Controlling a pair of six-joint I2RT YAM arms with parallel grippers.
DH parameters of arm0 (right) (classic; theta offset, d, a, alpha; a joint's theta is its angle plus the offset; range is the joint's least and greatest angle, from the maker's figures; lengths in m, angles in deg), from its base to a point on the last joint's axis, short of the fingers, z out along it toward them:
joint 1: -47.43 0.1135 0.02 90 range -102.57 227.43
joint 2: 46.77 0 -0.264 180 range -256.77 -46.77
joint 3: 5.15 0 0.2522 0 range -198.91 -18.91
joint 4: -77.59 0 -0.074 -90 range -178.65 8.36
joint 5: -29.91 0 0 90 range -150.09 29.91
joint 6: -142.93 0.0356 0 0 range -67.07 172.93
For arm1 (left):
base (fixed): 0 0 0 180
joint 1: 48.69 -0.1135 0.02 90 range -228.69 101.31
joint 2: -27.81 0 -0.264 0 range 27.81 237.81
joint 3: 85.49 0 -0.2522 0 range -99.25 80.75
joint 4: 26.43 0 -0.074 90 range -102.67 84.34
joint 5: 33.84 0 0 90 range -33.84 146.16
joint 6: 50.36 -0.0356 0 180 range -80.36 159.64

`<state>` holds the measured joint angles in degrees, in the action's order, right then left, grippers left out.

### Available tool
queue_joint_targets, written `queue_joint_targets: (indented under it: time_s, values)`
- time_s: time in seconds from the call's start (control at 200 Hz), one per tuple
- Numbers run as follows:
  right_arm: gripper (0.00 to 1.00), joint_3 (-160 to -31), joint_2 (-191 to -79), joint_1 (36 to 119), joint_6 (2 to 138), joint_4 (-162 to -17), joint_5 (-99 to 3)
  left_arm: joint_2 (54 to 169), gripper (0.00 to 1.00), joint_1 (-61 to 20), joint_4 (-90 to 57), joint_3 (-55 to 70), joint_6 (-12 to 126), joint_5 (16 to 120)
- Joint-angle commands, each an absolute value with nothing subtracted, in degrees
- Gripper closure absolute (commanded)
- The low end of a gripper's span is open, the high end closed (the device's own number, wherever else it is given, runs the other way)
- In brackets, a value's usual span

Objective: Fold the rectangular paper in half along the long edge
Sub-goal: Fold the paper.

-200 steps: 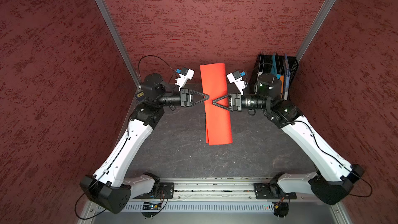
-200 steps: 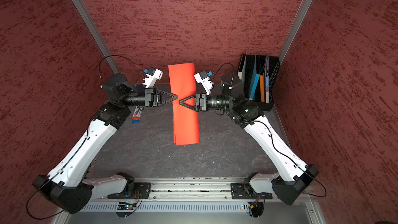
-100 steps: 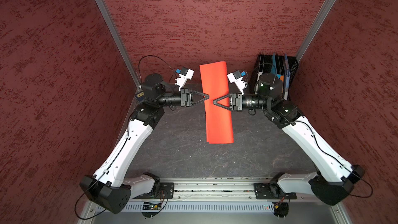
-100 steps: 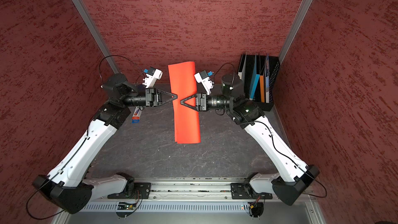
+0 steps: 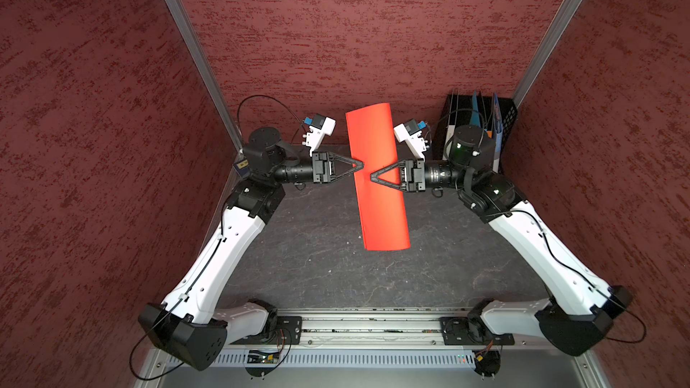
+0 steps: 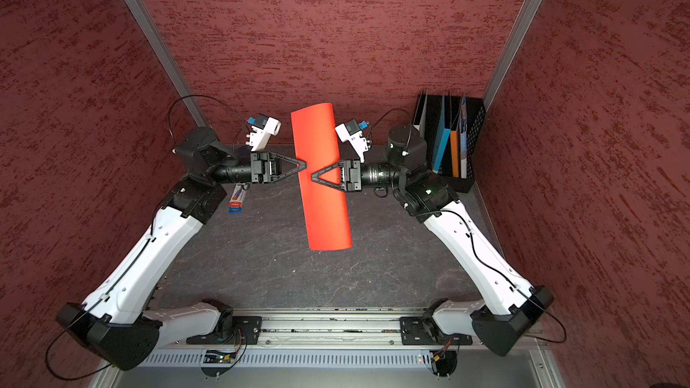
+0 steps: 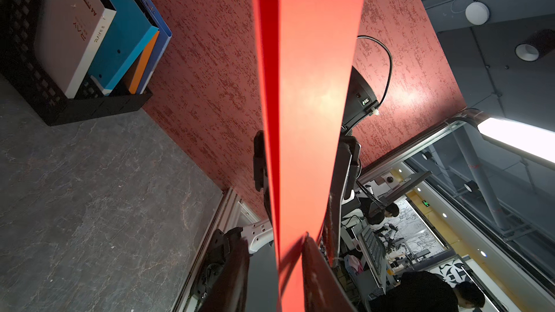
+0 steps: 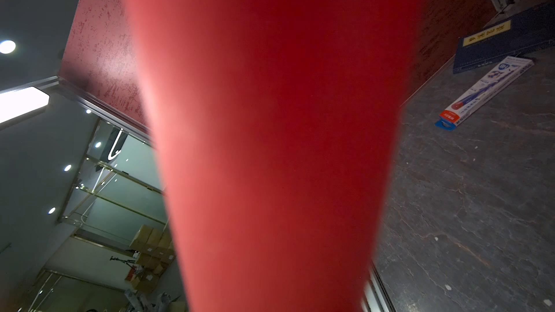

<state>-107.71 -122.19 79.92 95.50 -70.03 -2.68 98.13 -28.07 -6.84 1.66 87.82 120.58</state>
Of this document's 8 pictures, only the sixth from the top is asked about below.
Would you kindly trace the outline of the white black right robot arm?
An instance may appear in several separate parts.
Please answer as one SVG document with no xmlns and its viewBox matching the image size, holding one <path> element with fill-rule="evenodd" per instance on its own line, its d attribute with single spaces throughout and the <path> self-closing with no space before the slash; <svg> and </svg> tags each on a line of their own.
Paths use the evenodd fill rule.
<svg viewBox="0 0 690 388">
<path fill-rule="evenodd" d="M 427 143 L 416 127 L 389 131 L 383 163 L 366 163 L 370 144 L 359 122 L 343 123 L 334 132 L 357 156 L 313 172 L 312 182 L 340 192 L 368 187 L 391 191 L 402 208 L 447 247 L 481 295 L 474 302 L 441 299 L 431 305 L 422 317 L 429 341 L 476 337 L 494 354 L 506 356 L 547 314 L 552 292 L 533 286 L 488 241 L 454 189 L 431 170 Z"/>
</svg>

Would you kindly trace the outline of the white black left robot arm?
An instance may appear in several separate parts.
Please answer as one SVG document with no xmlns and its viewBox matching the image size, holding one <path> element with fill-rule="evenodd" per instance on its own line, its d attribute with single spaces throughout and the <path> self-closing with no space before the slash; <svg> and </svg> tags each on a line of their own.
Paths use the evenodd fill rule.
<svg viewBox="0 0 690 388">
<path fill-rule="evenodd" d="M 111 275 L 82 303 L 57 315 L 63 332 L 123 371 L 157 348 L 189 338 L 244 341 L 233 310 L 214 299 L 151 310 L 149 301 L 174 259 L 226 198 L 225 184 L 266 184 L 302 172 L 304 161 L 273 152 L 241 157 L 209 127 L 194 129 L 174 149 L 186 174 L 156 206 L 150 226 Z"/>
</svg>

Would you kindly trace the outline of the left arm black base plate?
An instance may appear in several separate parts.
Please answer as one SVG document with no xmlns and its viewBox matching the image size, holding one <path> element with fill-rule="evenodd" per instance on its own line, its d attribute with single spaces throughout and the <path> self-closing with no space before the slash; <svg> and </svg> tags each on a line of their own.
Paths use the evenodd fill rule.
<svg viewBox="0 0 690 388">
<path fill-rule="evenodd" d="M 217 327 L 205 335 L 190 337 L 189 345 L 253 346 L 259 341 L 263 319 L 260 316 L 222 316 Z"/>
</svg>

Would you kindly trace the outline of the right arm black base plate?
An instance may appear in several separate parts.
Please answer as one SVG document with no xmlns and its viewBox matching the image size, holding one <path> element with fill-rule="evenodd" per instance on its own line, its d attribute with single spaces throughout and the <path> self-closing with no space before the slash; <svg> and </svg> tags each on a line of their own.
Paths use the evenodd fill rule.
<svg viewBox="0 0 690 388">
<path fill-rule="evenodd" d="M 402 344 L 405 346 L 471 346 L 473 339 L 464 334 L 445 334 L 431 318 L 401 317 L 399 319 Z"/>
</svg>

